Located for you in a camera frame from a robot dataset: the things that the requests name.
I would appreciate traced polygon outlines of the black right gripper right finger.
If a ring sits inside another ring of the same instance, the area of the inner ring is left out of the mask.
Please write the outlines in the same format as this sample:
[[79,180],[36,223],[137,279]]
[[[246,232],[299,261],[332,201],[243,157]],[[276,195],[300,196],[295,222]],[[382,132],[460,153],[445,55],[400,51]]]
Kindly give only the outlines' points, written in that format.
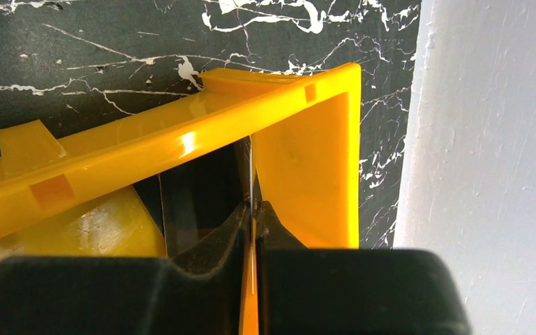
[[255,238],[261,334],[470,334],[445,263],[415,249],[309,248],[269,202]]

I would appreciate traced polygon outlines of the grey card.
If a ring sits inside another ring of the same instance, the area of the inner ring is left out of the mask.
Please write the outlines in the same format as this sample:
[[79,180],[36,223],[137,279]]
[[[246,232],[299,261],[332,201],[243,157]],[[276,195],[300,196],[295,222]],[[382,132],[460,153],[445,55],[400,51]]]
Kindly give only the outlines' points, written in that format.
[[255,162],[254,162],[254,137],[249,136],[249,200],[250,200],[250,227],[251,227],[251,244],[250,244],[250,261],[251,261],[251,293],[256,293],[256,271],[255,271]]

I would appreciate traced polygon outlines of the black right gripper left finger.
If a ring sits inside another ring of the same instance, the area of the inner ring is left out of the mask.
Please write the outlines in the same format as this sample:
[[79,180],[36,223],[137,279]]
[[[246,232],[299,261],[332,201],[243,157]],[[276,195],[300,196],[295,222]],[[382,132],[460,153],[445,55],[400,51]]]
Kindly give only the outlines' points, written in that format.
[[173,258],[0,261],[0,334],[238,334],[250,209]]

